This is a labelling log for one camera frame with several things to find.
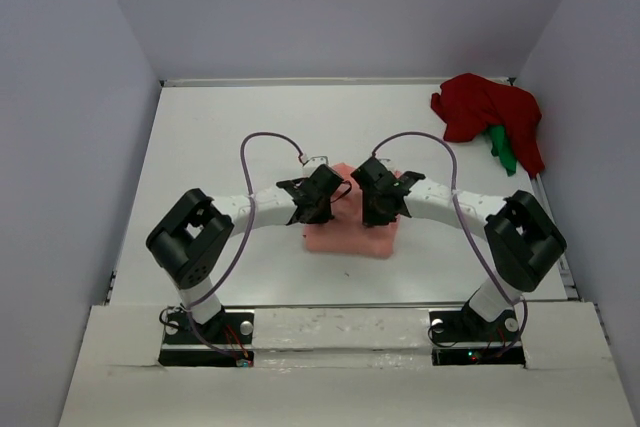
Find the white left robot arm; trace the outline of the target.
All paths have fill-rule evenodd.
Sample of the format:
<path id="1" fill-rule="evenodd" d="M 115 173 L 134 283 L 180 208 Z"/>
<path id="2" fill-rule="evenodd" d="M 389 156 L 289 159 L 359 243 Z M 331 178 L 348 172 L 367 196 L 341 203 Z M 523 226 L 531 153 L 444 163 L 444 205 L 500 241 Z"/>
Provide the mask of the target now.
<path id="1" fill-rule="evenodd" d="M 214 199 L 199 188 L 184 193 L 152 229 L 146 247 L 176 288 L 189 333 L 209 342 L 225 323 L 210 275 L 231 237 L 241 235 L 245 245 L 254 229 L 324 224 L 333 219 L 333 197 L 346 183 L 321 164 L 307 177 L 248 195 Z"/>

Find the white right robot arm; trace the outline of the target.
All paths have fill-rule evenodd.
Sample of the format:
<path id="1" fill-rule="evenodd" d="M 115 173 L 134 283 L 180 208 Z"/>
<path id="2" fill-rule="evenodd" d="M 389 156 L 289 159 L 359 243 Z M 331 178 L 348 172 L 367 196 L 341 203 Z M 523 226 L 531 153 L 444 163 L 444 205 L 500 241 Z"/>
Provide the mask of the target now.
<path id="1" fill-rule="evenodd" d="M 459 310 L 444 311 L 433 331 L 437 344 L 487 342 L 514 319 L 514 307 L 537 289 L 567 242 L 536 197 L 518 190 L 507 197 L 480 195 L 407 171 L 395 176 L 375 157 L 352 174 L 362 193 L 362 222 L 386 226 L 399 217 L 439 222 L 481 238 L 491 257 L 480 261 L 486 281 Z"/>

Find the pink t shirt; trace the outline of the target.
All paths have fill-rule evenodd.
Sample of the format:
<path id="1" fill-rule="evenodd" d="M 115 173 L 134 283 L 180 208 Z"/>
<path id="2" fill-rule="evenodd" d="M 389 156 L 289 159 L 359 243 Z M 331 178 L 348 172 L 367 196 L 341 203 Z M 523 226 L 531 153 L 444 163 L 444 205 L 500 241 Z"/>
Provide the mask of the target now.
<path id="1" fill-rule="evenodd" d="M 386 226 L 366 227 L 362 223 L 362 190 L 351 176 L 355 168 L 345 163 L 334 164 L 332 168 L 351 183 L 352 190 L 344 197 L 341 197 L 343 189 L 332 196 L 333 219 L 326 224 L 304 227 L 305 249 L 311 253 L 390 258 L 400 221 Z"/>

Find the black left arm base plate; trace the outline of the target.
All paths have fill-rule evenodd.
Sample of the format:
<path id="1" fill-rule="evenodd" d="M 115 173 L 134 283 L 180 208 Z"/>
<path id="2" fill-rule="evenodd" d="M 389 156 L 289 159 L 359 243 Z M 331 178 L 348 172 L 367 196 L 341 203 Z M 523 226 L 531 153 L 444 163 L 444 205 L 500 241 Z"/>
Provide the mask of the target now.
<path id="1" fill-rule="evenodd" d="M 164 367 L 245 368 L 254 364 L 255 313 L 227 309 L 193 330 L 181 307 L 167 307 L 158 320 L 163 327 L 158 362 Z"/>

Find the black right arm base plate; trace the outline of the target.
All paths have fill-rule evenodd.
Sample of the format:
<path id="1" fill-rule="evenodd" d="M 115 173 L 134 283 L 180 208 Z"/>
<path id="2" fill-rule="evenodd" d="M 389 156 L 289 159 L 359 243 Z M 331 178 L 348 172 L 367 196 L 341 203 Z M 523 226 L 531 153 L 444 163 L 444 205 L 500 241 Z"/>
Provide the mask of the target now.
<path id="1" fill-rule="evenodd" d="M 463 310 L 429 313 L 428 340 L 434 366 L 525 365 L 518 336 L 520 325 L 513 310 L 487 323 Z"/>

